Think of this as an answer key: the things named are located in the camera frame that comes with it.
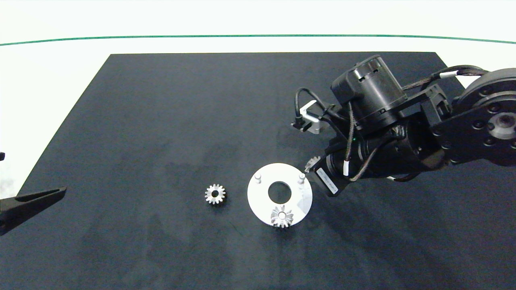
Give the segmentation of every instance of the gear teeth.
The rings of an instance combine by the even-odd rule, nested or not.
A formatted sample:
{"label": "gear teeth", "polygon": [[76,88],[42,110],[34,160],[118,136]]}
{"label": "gear teeth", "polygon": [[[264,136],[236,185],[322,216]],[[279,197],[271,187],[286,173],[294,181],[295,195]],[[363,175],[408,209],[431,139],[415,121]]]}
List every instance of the gear teeth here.
{"label": "gear teeth", "polygon": [[[207,189],[207,191],[205,192],[205,198],[206,198],[206,201],[211,204],[211,205],[219,205],[219,204],[223,204],[224,203],[224,200],[226,198],[226,192],[225,192],[225,188],[223,186],[221,186],[220,184],[213,184],[213,185],[210,185]],[[219,194],[216,196],[216,197],[213,197],[212,196],[212,193],[214,191],[217,191]]]}

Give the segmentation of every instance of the white circular plate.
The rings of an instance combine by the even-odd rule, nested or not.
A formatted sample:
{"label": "white circular plate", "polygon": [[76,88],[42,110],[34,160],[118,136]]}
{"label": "white circular plate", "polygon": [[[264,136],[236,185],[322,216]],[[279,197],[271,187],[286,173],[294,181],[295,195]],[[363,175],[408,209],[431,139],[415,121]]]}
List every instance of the white circular plate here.
{"label": "white circular plate", "polygon": [[[304,173],[285,163],[272,163],[260,168],[247,187],[247,200],[253,213],[262,222],[273,225],[272,210],[284,205],[286,212],[292,211],[291,225],[300,222],[312,206],[312,187],[306,178],[300,176],[304,177]],[[279,204],[269,198],[269,187],[274,182],[283,182],[290,188],[291,198],[287,202]]]}

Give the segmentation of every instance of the center hole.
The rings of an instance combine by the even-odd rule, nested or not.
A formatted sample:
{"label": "center hole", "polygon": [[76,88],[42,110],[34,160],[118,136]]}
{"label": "center hole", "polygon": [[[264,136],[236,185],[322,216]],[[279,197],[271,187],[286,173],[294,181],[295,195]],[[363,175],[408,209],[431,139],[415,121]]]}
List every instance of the center hole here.
{"label": "center hole", "polygon": [[291,195],[290,187],[281,181],[276,181],[269,186],[269,198],[275,203],[283,204],[290,199]]}

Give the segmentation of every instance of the spur gear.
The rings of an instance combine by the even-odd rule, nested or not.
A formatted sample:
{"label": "spur gear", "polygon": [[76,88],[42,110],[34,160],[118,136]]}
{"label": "spur gear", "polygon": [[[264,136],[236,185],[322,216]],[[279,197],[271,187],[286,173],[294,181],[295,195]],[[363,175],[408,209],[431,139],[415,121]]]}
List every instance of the spur gear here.
{"label": "spur gear", "polygon": [[206,201],[210,204],[219,204],[224,201],[225,198],[225,189],[220,184],[213,184],[210,185],[205,192],[204,197],[206,198]]}
{"label": "spur gear", "polygon": [[320,156],[314,156],[312,158],[310,158],[310,160],[308,160],[307,164],[304,166],[304,171],[306,173],[310,172],[310,170],[312,169],[312,167],[314,167],[314,165],[319,162],[319,160],[321,160],[321,157]]}
{"label": "spur gear", "polygon": [[272,221],[272,225],[274,227],[278,228],[288,228],[290,225],[292,225],[292,221],[294,214],[291,213],[292,211],[286,211],[285,205],[281,205],[279,208],[276,206],[272,210],[272,214],[270,215],[270,218]]}

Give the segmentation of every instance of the cable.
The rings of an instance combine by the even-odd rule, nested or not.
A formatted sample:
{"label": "cable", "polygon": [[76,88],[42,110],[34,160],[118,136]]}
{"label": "cable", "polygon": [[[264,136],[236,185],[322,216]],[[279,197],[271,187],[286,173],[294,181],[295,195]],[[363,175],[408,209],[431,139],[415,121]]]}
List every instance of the cable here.
{"label": "cable", "polygon": [[411,181],[412,179],[416,178],[420,174],[421,174],[421,172],[416,172],[416,173],[409,173],[400,178],[394,178],[392,176],[388,176],[387,178],[392,181],[396,181],[396,182],[407,182],[407,181]]}
{"label": "cable", "polygon": [[296,110],[296,120],[298,120],[298,119],[300,120],[302,118],[301,113],[299,112],[299,94],[303,91],[306,92],[307,94],[309,94],[317,102],[317,105],[319,106],[319,108],[322,109],[323,112],[326,112],[330,116],[337,118],[339,120],[343,120],[343,121],[347,120],[346,118],[344,118],[341,115],[332,111],[330,108],[327,108],[324,105],[324,103],[321,101],[321,99],[319,98],[318,95],[316,95],[312,90],[305,88],[305,87],[301,87],[301,88],[297,89],[297,91],[296,91],[296,97],[294,99],[294,109]]}
{"label": "cable", "polygon": [[346,155],[344,161],[349,161],[349,157],[351,156],[351,144],[353,143],[353,130],[354,130],[354,117],[353,117],[353,108],[351,107],[351,102],[348,102],[349,107],[349,134],[348,134],[348,144],[346,148]]}
{"label": "cable", "polygon": [[410,90],[410,89],[413,89],[416,87],[421,87],[421,91],[422,91],[422,90],[426,89],[434,80],[441,79],[442,73],[453,72],[453,71],[457,72],[456,75],[465,75],[465,76],[479,76],[479,75],[484,75],[489,72],[489,71],[484,70],[477,66],[470,66],[470,65],[453,66],[453,67],[445,68],[442,70],[438,70],[438,71],[432,73],[429,77],[425,77],[414,83],[408,84],[408,85],[402,87],[402,89],[405,91],[405,90]]}
{"label": "cable", "polygon": [[371,162],[371,159],[373,159],[373,157],[375,156],[376,152],[378,151],[378,149],[380,148],[381,146],[378,146],[376,147],[372,152],[371,154],[369,154],[369,156],[367,157],[367,159],[365,160],[365,162],[362,164],[362,166],[360,167],[360,170],[358,171],[357,175],[355,175],[354,177],[350,178],[349,181],[351,182],[354,182],[354,181],[357,181],[365,172],[365,170],[367,169],[367,166],[369,166],[369,163]]}
{"label": "cable", "polygon": [[335,133],[337,133],[339,137],[346,139],[346,136],[342,134],[341,130],[337,127],[337,125],[335,125],[335,123],[333,123],[330,119],[326,117],[319,117],[319,120],[325,121],[326,123],[330,124],[330,126],[333,128],[333,130],[335,131]]}

